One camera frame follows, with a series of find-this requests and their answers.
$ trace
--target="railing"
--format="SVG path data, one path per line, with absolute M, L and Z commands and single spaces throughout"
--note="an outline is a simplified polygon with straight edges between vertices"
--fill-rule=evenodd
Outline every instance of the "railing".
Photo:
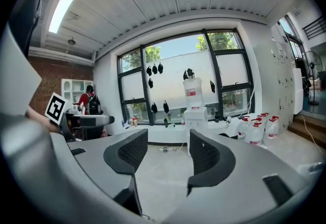
M 324 16 L 316 19 L 314 22 L 310 23 L 309 25 L 303 28 L 305 31 L 308 40 L 318 36 L 319 34 L 326 32 L 326 19 Z

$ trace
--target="wooden step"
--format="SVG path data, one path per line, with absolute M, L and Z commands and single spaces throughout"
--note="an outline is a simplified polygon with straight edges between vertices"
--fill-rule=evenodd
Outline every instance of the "wooden step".
M 323 147 L 324 149 L 326 149 L 326 134 L 324 132 L 320 132 L 318 130 L 312 129 L 311 127 L 308 127 L 308 125 L 307 125 L 307 129 L 314 137 L 316 144 L 319 145 L 320 147 Z M 304 139 L 314 142 L 312 140 L 310 134 L 306 131 L 304 124 L 301 124 L 298 122 L 293 122 L 288 126 L 288 130 L 290 132 L 293 132 L 293 133 L 303 137 Z
M 311 127 L 314 130 L 318 130 L 320 132 L 326 133 L 326 122 L 325 121 L 322 121 L 322 120 L 319 120 L 316 118 L 312 118 L 309 116 L 303 116 L 303 117 L 305 118 L 307 127 Z M 297 115 L 296 117 L 294 117 L 293 121 L 304 125 L 304 120 L 302 119 L 301 115 Z

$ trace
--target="black backpack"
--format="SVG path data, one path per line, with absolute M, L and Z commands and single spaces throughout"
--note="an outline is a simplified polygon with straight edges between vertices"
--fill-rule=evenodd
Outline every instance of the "black backpack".
M 90 94 L 86 93 L 88 95 L 88 101 L 86 104 L 86 111 L 89 115 L 101 115 L 103 112 L 101 110 L 101 103 L 100 100 L 96 95 L 91 96 Z

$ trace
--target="tree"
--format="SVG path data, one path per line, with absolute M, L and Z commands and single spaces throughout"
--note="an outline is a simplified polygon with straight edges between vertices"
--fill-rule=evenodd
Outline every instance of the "tree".
M 238 46 L 235 43 L 234 34 L 230 32 L 222 33 L 209 33 L 209 41 L 212 45 L 213 50 L 222 50 L 222 49 L 237 49 Z M 205 51 L 206 42 L 203 36 L 199 36 L 199 43 L 196 45 L 198 51 Z
M 154 46 L 146 47 L 145 49 L 146 63 L 161 59 L 160 51 L 161 51 L 160 47 L 154 47 Z M 140 51 L 137 50 L 131 54 L 124 56 L 122 58 L 122 62 L 123 62 L 122 64 L 124 65 L 123 67 L 124 70 L 130 70 L 133 68 L 140 67 L 142 65 Z

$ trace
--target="brick wall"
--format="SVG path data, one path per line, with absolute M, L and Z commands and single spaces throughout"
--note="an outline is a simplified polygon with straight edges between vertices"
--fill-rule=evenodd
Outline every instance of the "brick wall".
M 93 67 L 90 66 L 36 57 L 28 60 L 42 78 L 30 106 L 42 115 L 52 93 L 61 95 L 61 79 L 93 80 Z

